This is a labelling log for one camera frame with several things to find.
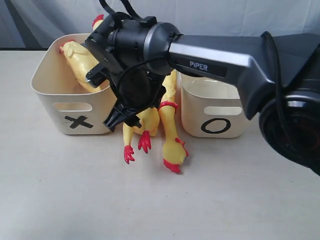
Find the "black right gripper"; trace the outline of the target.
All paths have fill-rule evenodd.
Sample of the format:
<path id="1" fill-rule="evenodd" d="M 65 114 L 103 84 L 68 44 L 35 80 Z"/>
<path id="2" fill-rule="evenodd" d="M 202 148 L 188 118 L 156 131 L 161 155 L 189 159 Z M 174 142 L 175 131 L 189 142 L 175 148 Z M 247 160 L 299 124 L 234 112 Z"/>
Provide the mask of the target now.
<path id="1" fill-rule="evenodd" d="M 86 74 L 93 87 L 105 80 L 115 89 L 155 89 L 157 76 L 147 69 L 152 59 L 144 55 L 149 30 L 157 24 L 155 16 L 141 17 L 134 11 L 110 11 L 85 40 L 98 64 Z M 117 99 L 103 124 L 112 132 L 125 123 L 141 128 L 138 114 L 160 105 L 160 97 Z"/>

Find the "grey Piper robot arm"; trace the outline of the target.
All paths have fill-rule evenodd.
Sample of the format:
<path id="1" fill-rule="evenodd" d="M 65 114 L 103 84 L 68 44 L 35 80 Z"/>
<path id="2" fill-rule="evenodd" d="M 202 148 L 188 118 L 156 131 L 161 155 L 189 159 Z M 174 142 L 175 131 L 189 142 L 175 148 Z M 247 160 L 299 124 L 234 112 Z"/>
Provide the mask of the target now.
<path id="1" fill-rule="evenodd" d="M 185 35 L 154 16 L 117 12 L 86 38 L 97 59 L 86 80 L 108 80 L 116 102 L 104 121 L 140 127 L 138 113 L 158 107 L 173 70 L 236 87 L 245 117 L 259 115 L 265 141 L 286 159 L 320 172 L 320 37 Z"/>

